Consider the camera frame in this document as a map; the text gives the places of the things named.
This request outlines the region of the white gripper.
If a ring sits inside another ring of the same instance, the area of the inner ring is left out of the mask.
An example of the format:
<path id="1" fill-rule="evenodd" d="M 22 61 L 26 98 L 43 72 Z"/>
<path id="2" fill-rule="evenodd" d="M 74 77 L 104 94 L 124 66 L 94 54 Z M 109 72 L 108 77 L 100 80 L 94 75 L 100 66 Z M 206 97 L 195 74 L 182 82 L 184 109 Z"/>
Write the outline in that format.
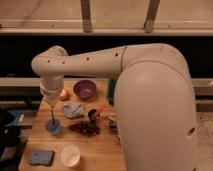
<path id="1" fill-rule="evenodd" d="M 43 95 L 45 102 L 51 107 L 54 107 L 57 104 L 61 91 L 61 88 L 51 90 L 47 89 L 43 85 L 40 85 L 40 92 Z"/>

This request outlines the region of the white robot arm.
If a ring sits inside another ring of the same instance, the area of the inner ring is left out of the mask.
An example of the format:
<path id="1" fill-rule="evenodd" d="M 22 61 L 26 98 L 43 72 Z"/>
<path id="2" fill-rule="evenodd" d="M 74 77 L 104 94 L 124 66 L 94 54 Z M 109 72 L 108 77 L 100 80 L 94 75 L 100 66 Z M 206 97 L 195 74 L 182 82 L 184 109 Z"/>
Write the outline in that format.
<path id="1" fill-rule="evenodd" d="M 116 80 L 114 109 L 127 171 L 197 171 L 195 92 L 175 47 L 127 45 L 70 56 L 53 46 L 31 67 L 50 104 L 66 75 Z"/>

